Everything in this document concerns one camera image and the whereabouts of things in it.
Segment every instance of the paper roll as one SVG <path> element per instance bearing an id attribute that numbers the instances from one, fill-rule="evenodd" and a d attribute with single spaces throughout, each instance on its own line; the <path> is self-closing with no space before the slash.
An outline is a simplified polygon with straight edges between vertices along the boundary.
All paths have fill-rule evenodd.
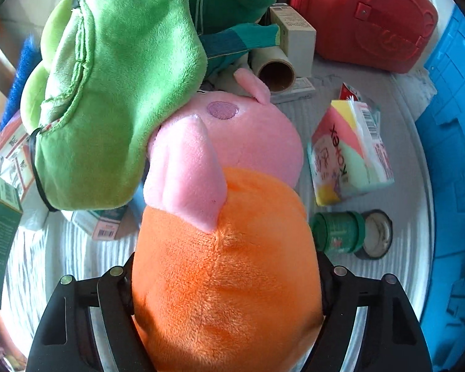
<path id="1" fill-rule="evenodd" d="M 295 83 L 295 69 L 278 46 L 252 50 L 250 61 L 253 73 L 271 92 L 283 92 Z"/>

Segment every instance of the green jar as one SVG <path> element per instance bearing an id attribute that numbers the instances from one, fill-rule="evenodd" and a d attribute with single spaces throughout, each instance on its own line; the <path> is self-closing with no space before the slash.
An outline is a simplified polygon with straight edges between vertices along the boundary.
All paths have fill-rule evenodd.
<path id="1" fill-rule="evenodd" d="M 317 213 L 310 227 L 317 250 L 325 253 L 353 253 L 365 239 L 365 220 L 354 211 Z"/>

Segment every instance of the red suitcase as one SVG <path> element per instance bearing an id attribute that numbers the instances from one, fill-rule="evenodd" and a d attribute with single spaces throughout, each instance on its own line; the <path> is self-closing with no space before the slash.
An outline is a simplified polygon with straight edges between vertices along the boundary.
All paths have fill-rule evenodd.
<path id="1" fill-rule="evenodd" d="M 417 62 L 437 24 L 429 0 L 290 0 L 317 30 L 323 58 L 397 73 Z"/>

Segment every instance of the orange fabric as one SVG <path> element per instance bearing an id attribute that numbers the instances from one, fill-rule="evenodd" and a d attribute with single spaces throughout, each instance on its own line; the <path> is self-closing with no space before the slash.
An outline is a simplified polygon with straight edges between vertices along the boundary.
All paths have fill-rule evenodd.
<path id="1" fill-rule="evenodd" d="M 136 325 L 160 372 L 284 372 L 322 324 L 319 270 L 297 194 L 225 169 L 227 201 L 204 233 L 147 207 L 133 266 Z"/>

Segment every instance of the blue wall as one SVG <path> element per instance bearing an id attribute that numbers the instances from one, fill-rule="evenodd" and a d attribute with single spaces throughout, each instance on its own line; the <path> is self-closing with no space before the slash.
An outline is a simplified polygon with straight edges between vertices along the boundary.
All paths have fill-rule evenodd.
<path id="1" fill-rule="evenodd" d="M 465 17 L 456 7 L 429 58 L 437 95 L 417 120 L 434 197 L 436 241 L 422 328 L 434 370 L 465 349 Z"/>

